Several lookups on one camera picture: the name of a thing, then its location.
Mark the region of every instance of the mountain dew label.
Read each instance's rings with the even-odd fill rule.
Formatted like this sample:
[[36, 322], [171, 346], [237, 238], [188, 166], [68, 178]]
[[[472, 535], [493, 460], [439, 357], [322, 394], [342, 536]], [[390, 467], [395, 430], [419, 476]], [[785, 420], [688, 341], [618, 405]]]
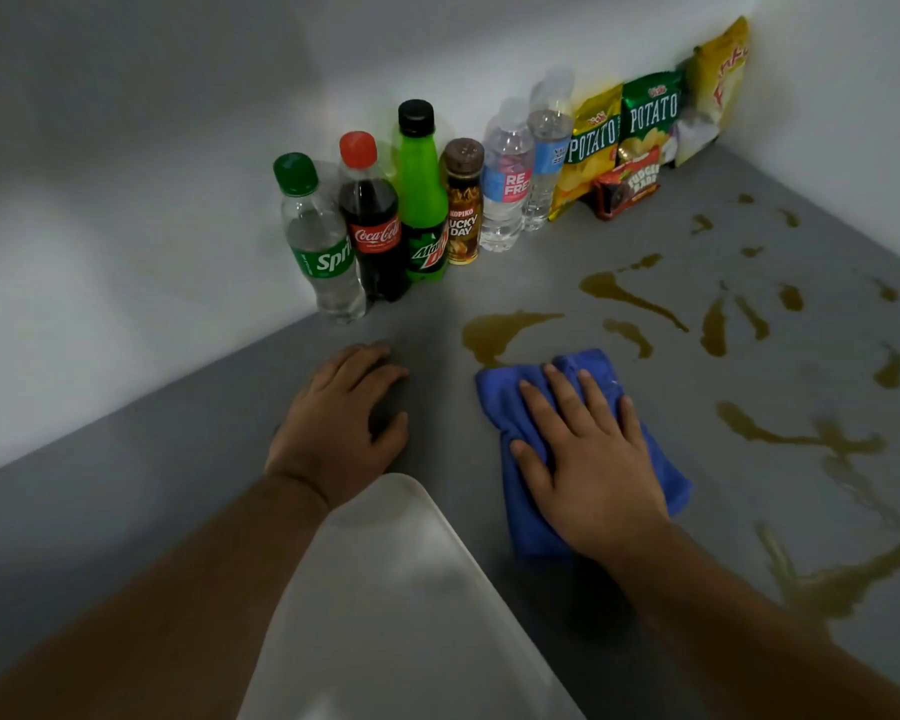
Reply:
[[300, 270], [309, 277], [337, 277], [346, 273], [353, 264], [353, 246], [350, 238], [344, 237], [332, 247], [320, 252], [290, 248]]
[[410, 279], [437, 279], [427, 276], [443, 274], [449, 238], [445, 219], [437, 226], [422, 229], [404, 224], [403, 236], [407, 238], [409, 252], [407, 273]]

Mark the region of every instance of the snack bag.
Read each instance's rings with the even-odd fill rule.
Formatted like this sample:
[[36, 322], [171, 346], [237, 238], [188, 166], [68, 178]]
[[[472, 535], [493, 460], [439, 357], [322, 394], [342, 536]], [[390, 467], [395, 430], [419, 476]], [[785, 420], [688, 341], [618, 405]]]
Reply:
[[624, 83], [623, 115], [617, 162], [623, 164], [660, 148], [661, 164], [677, 156], [674, 125], [681, 112], [684, 74], [654, 72]]
[[727, 127], [750, 55], [750, 26], [739, 18], [723, 35], [694, 50], [687, 66], [689, 105], [676, 124], [676, 166], [681, 166]]
[[601, 220], [612, 220], [660, 189], [660, 147], [624, 162], [597, 177], [593, 187], [593, 211]]
[[573, 136], [553, 189], [547, 216], [550, 222], [589, 192], [593, 180], [616, 165], [622, 93], [623, 86], [618, 85], [588, 98], [576, 108]]

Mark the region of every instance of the brown bottle cap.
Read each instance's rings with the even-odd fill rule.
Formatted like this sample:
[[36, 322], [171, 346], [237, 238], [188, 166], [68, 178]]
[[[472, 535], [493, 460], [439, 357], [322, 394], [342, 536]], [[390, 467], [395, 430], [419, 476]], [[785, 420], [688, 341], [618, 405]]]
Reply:
[[484, 145], [474, 139], [454, 139], [443, 150], [447, 172], [476, 177], [484, 168]]

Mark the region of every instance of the red bottle cap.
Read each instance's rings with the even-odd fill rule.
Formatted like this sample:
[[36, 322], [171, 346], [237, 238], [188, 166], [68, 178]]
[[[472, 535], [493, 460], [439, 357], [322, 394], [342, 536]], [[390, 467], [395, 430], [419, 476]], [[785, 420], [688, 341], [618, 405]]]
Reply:
[[377, 163], [377, 142], [366, 131], [350, 131], [339, 137], [339, 155], [350, 169], [369, 169]]

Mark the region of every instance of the green bottle cap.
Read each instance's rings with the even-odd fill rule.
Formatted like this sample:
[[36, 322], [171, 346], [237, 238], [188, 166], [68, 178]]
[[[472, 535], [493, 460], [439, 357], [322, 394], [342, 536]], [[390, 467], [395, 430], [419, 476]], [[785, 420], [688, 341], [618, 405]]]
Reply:
[[317, 189], [320, 180], [314, 162], [305, 153], [285, 153], [273, 162], [273, 174], [280, 191], [287, 197], [306, 197]]

